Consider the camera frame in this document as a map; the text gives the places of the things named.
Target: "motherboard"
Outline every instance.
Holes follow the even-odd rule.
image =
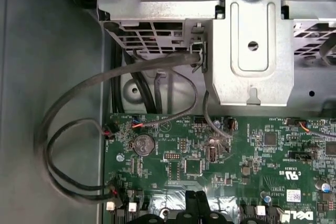
[[[103,224],[147,213],[165,218],[185,208],[187,190],[205,191],[211,210],[234,223],[336,223],[336,140],[333,119],[188,115],[152,127],[135,124],[165,115],[112,114],[107,125],[104,181],[117,181],[124,204],[104,205]]]

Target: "integrated circuit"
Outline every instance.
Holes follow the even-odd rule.
[[[276,133],[265,133],[264,134],[264,145],[277,146],[277,134]]]
[[[336,155],[336,142],[326,142],[325,152],[327,155]]]
[[[202,174],[202,161],[199,159],[186,159],[184,161],[184,173],[189,176]]]

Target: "metal bracket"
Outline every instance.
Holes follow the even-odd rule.
[[[292,34],[292,21],[281,18],[281,0],[225,0],[225,19],[208,28],[208,91],[222,105],[286,106]]]
[[[129,224],[147,224],[147,223],[169,223],[169,224],[233,224],[219,212],[210,210],[210,206],[204,191],[186,191],[185,192],[185,210],[180,211],[176,218],[167,216],[166,222],[155,215],[144,215]]]

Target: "black connector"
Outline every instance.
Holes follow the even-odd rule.
[[[120,131],[118,125],[114,121],[104,125],[104,130],[108,138],[113,137],[116,133]]]
[[[285,125],[299,127],[300,123],[302,123],[303,126],[306,126],[307,121],[302,120],[301,118],[287,118]]]

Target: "cable connector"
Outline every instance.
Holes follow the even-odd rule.
[[[120,131],[118,125],[114,121],[104,125],[104,133],[108,138],[113,137],[116,133]]]

